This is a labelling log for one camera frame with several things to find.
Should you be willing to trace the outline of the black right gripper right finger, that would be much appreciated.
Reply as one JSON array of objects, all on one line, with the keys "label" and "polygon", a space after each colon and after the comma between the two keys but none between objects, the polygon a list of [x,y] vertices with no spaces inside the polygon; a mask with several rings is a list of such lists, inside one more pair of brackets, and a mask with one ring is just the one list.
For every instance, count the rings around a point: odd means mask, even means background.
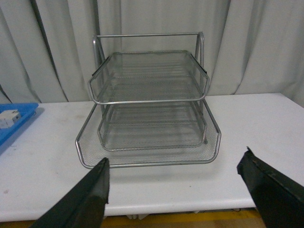
[{"label": "black right gripper right finger", "polygon": [[271,167],[248,148],[237,165],[267,228],[304,226],[304,187]]}]

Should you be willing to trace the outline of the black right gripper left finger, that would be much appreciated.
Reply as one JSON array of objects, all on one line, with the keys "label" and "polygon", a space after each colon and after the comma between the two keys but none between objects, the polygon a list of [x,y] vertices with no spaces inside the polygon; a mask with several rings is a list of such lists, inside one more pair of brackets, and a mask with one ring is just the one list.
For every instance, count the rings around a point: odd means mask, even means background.
[{"label": "black right gripper left finger", "polygon": [[99,228],[110,188],[110,166],[103,158],[59,202],[36,220],[32,228]]}]

